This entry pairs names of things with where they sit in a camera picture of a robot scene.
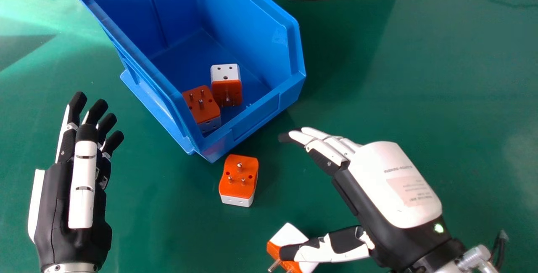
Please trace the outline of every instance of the table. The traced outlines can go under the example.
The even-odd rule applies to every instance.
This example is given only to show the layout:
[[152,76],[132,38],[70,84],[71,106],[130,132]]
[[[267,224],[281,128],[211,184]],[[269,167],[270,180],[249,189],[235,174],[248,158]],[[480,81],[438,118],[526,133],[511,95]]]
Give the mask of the table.
[[[223,205],[223,159],[188,156],[119,79],[116,52],[77,0],[0,0],[0,271],[38,271],[26,231],[36,167],[56,150],[77,90],[125,133],[113,158],[104,273],[263,272],[285,223],[309,236],[354,225],[330,179],[277,134],[309,125],[396,141],[467,246],[504,228],[507,272],[538,250],[538,0],[277,0],[301,27],[299,101],[234,149],[256,156],[251,208]],[[318,273],[386,272],[372,260]]]

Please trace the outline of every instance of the black and white robotic hand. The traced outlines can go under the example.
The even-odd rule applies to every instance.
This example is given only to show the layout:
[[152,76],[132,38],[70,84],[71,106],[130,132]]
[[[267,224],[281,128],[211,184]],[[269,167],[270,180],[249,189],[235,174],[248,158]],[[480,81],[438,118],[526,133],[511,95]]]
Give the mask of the black and white robotic hand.
[[[281,261],[347,262],[373,258],[398,273],[497,273],[499,255],[483,245],[466,250],[452,238],[441,202],[396,143],[359,145],[310,127],[279,136],[296,143],[327,175],[361,225],[327,233],[303,244],[282,246]],[[504,248],[507,240],[498,237]]]
[[44,273],[94,273],[102,267],[112,243],[105,221],[110,159],[123,133],[108,132],[116,116],[98,100],[80,122],[86,95],[78,92],[67,105],[56,150],[46,171],[36,170],[28,234]]

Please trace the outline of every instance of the green indicator light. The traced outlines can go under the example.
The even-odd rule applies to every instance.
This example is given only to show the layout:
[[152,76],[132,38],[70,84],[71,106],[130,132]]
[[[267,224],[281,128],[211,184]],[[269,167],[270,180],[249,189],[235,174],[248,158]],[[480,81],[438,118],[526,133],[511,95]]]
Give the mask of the green indicator light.
[[443,233],[444,232],[444,227],[442,224],[440,223],[436,223],[434,225],[434,231],[436,231],[437,233]]

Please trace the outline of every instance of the white sticker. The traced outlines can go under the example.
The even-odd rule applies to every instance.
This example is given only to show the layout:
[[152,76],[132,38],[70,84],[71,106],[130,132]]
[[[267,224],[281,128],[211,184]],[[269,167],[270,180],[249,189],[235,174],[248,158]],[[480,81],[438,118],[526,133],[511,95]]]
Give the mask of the white sticker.
[[432,188],[420,175],[387,179],[387,183],[400,196],[406,207],[434,201]]

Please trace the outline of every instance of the orange and white plug adapter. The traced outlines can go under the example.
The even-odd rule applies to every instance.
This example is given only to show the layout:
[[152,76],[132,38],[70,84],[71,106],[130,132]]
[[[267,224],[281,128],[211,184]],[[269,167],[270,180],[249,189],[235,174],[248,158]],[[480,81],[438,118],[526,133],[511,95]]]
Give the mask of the orange and white plug adapter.
[[220,106],[240,106],[243,85],[238,64],[211,66],[211,91]]
[[267,271],[273,272],[279,266],[284,268],[286,273],[311,273],[316,269],[317,262],[292,262],[281,261],[279,252],[282,246],[289,244],[303,244],[308,238],[291,223],[286,223],[278,232],[267,242],[267,253],[275,260],[273,265]]
[[221,108],[207,86],[200,86],[181,93],[202,133],[221,127]]
[[224,204],[250,207],[258,182],[258,159],[230,154],[224,162],[219,194]]

